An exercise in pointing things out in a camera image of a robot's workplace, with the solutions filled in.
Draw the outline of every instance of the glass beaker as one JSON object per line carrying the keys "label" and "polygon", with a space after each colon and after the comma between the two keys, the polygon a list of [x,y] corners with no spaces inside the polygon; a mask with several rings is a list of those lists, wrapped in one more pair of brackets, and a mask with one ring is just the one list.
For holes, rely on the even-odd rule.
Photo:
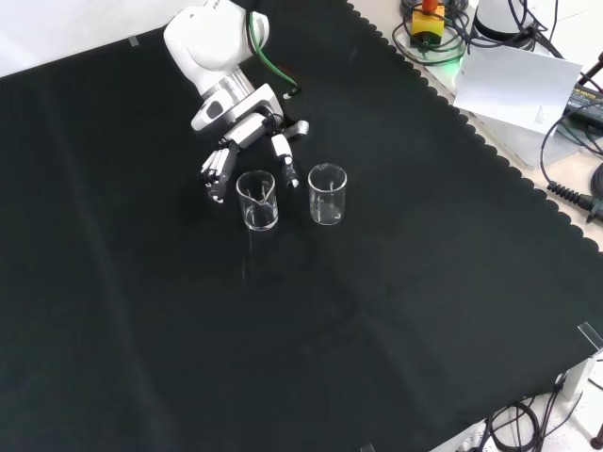
{"label": "glass beaker", "polygon": [[236,181],[243,221],[252,231],[267,231],[279,219],[276,205],[276,186],[272,174],[249,171]]}
{"label": "glass beaker", "polygon": [[348,175],[332,163],[316,165],[308,174],[310,215],[322,225],[337,224],[346,207]]}

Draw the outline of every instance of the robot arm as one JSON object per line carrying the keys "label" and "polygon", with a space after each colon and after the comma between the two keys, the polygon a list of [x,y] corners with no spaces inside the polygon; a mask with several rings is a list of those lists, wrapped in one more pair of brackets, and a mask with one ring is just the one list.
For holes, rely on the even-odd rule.
{"label": "robot arm", "polygon": [[[236,155],[263,135],[272,147],[288,186],[300,184],[288,140],[306,135],[300,121],[280,133],[283,109],[269,85],[254,89],[238,65],[252,56],[247,43],[243,8],[229,0],[211,0],[202,7],[186,8],[164,32],[166,45],[182,73],[197,87],[204,104],[192,120],[202,131],[216,124],[234,124],[205,161],[201,177],[210,198],[222,202],[235,167]],[[253,14],[253,30],[260,46],[269,35],[268,18]]]}

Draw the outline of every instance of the white paper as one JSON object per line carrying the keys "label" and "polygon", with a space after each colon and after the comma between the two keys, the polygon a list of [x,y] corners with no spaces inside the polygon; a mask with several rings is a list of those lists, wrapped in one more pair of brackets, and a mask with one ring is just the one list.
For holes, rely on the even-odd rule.
{"label": "white paper", "polygon": [[513,47],[471,46],[457,75],[454,106],[545,134],[558,120],[581,66]]}

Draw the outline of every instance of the green cable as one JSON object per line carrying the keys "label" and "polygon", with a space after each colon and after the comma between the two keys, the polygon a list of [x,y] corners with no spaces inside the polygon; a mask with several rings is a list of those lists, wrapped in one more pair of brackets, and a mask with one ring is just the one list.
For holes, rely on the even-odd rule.
{"label": "green cable", "polygon": [[295,80],[293,80],[291,77],[289,77],[286,73],[283,73],[279,68],[277,68],[276,66],[274,66],[272,64],[272,62],[264,55],[264,52],[262,52],[262,49],[260,48],[259,44],[257,43],[257,39],[255,38],[255,33],[253,32],[253,14],[250,13],[250,20],[249,20],[249,26],[250,26],[250,30],[251,30],[251,35],[252,35],[252,42],[253,42],[253,49],[255,49],[255,52],[257,53],[257,55],[260,57],[260,59],[277,75],[279,75],[280,77],[284,78],[284,80],[286,80],[287,82],[289,82],[291,85],[293,85],[295,88],[298,88],[299,85],[297,84],[297,82]]}

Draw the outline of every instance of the table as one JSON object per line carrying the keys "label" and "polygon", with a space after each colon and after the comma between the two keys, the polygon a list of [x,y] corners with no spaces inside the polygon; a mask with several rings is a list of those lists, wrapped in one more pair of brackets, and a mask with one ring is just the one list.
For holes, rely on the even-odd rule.
{"label": "table", "polygon": [[[280,234],[252,278],[236,201],[214,210],[190,180],[212,137],[189,131],[199,99],[160,30],[134,48],[119,42],[2,81],[0,245],[10,285],[0,331],[16,388],[3,399],[12,423],[2,440],[45,423],[32,448],[69,438],[81,450],[92,433],[100,450],[138,436],[163,449],[178,438],[205,446],[206,437],[210,449],[226,448],[220,435],[230,435],[267,450],[423,452],[590,352],[576,326],[603,317],[586,297],[593,288],[581,286],[600,266],[594,251],[441,99],[425,101],[412,69],[342,2],[283,6],[296,21],[275,19],[270,51],[302,72],[310,88],[291,107],[315,124],[296,148],[300,167],[341,163],[350,203],[340,228],[316,229],[307,216],[298,224],[281,191]],[[257,61],[247,70],[284,89]],[[445,127],[414,137],[422,111],[391,128],[400,100],[428,102]],[[456,154],[442,152],[450,145]],[[239,169],[273,170],[261,155],[242,156]],[[476,171],[459,178],[466,168]],[[454,193],[434,187],[434,173]],[[542,262],[559,247],[594,270]],[[577,291],[576,306],[543,311]],[[531,298],[530,318],[546,316],[563,335],[501,340],[509,324],[531,331],[529,318],[507,311]],[[499,344],[503,359],[477,337]],[[524,353],[551,343],[558,361]],[[471,348],[481,358],[460,368]],[[507,360],[534,379],[486,384],[479,371],[503,372]],[[467,384],[476,376],[479,395]],[[317,422],[318,409],[336,418]]]}

